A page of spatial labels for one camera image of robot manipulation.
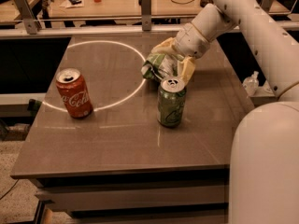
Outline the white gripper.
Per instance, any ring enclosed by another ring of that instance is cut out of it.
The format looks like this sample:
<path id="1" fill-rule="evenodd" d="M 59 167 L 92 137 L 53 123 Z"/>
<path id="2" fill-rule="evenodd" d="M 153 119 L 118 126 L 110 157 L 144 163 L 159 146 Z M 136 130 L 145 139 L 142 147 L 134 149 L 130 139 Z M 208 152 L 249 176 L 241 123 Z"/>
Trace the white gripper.
<path id="1" fill-rule="evenodd" d="M 151 52 L 176 54 L 177 51 L 185 56 L 186 58 L 178 63 L 178 77 L 180 77 L 185 84 L 188 84 L 195 71 L 195 59 L 201 58 L 209 50 L 209 47 L 209 42 L 201 33 L 191 23 L 186 23 L 178 31 L 175 38 L 167 38 L 155 46 Z"/>

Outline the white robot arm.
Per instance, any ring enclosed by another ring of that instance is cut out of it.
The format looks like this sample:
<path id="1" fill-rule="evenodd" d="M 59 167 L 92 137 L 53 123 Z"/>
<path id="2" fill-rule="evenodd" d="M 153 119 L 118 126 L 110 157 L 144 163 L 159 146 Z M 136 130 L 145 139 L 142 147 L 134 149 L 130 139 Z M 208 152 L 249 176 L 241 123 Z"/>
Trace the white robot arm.
<path id="1" fill-rule="evenodd" d="M 199 58 L 234 28 L 276 100 L 250 111 L 235 131 L 228 224 L 299 224 L 299 43 L 256 0 L 212 0 L 156 50 Z"/>

